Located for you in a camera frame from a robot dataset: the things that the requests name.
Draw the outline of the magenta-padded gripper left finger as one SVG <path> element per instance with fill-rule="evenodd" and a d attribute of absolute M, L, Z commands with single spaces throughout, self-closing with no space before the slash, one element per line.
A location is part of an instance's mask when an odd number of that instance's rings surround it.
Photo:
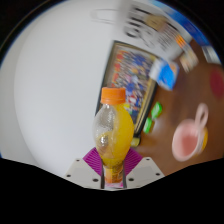
<path fill-rule="evenodd" d="M 84 188 L 102 189 L 104 187 L 103 165 L 95 148 L 83 158 L 77 158 L 64 178 Z"/>

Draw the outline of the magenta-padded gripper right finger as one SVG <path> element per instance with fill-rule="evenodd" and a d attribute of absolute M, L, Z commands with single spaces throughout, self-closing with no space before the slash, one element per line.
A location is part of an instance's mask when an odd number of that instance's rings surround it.
<path fill-rule="evenodd" d="M 134 149 L 129 150 L 123 165 L 126 188 L 140 188 L 164 177 L 151 157 L 142 157 Z"/>

